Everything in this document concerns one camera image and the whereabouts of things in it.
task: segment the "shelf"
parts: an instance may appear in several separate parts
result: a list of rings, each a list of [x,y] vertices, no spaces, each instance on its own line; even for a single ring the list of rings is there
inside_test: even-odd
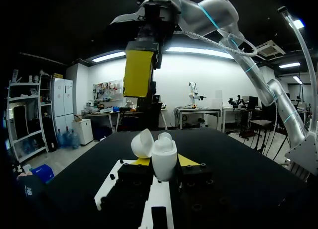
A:
[[[33,151],[32,153],[30,153],[30,154],[28,154],[28,155],[26,155],[26,156],[23,156],[23,157],[21,157],[21,158],[19,158],[19,162],[21,163],[21,162],[27,160],[28,158],[34,156],[35,154],[39,153],[39,152],[42,151],[42,150],[45,150],[45,147],[39,148],[39,149],[37,149],[36,151]]]
[[[26,99],[32,99],[32,98],[39,98],[39,96],[32,95],[32,96],[9,97],[9,101],[26,100]]]
[[[10,86],[38,86],[39,83],[35,82],[14,82],[10,83]]]
[[[33,132],[33,133],[31,133],[31,134],[29,134],[29,135],[27,135],[27,136],[25,136],[25,137],[22,137],[22,138],[20,138],[20,139],[14,140],[13,143],[15,144],[15,143],[17,143],[17,142],[19,142],[19,141],[23,141],[23,140],[25,140],[25,139],[27,139],[27,138],[29,138],[29,137],[31,137],[31,136],[34,136],[34,135],[36,135],[36,134],[41,133],[41,132],[42,132],[41,130],[36,131],[36,132]]]

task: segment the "white cabinet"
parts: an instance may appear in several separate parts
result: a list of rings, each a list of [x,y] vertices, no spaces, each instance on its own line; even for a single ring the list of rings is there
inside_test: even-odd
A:
[[[81,145],[86,145],[93,140],[90,119],[82,119],[78,122],[72,122],[72,127],[74,131],[78,133]]]

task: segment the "refrigerator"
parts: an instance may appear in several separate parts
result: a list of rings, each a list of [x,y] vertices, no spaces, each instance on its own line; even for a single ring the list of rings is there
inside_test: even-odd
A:
[[[73,113],[73,81],[61,78],[53,80],[53,115],[55,132],[61,133],[66,131],[66,126],[69,131],[72,129],[72,121],[74,120]]]

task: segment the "monitor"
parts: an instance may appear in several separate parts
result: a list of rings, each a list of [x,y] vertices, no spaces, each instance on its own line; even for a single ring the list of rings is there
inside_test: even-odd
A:
[[[250,96],[249,97],[249,101],[248,101],[248,105],[247,108],[252,110],[255,109],[255,106],[258,105],[258,97],[256,96]]]

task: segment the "tube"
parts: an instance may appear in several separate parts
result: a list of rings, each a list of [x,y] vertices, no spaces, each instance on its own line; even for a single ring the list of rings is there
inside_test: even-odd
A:
[[[312,101],[313,118],[312,118],[312,124],[311,124],[309,131],[316,133],[316,126],[317,126],[317,81],[316,81],[316,74],[315,74],[313,62],[312,62],[312,59],[310,57],[306,43],[305,43],[301,33],[299,32],[299,30],[296,28],[289,12],[285,11],[282,14],[285,17],[285,19],[288,21],[288,23],[292,26],[292,28],[295,32],[295,35],[296,35],[296,37],[297,37],[297,39],[302,47],[304,55],[305,55],[305,59],[307,62],[308,71],[309,71],[309,75],[310,75],[310,82],[312,84],[312,94],[313,94],[313,101]]]

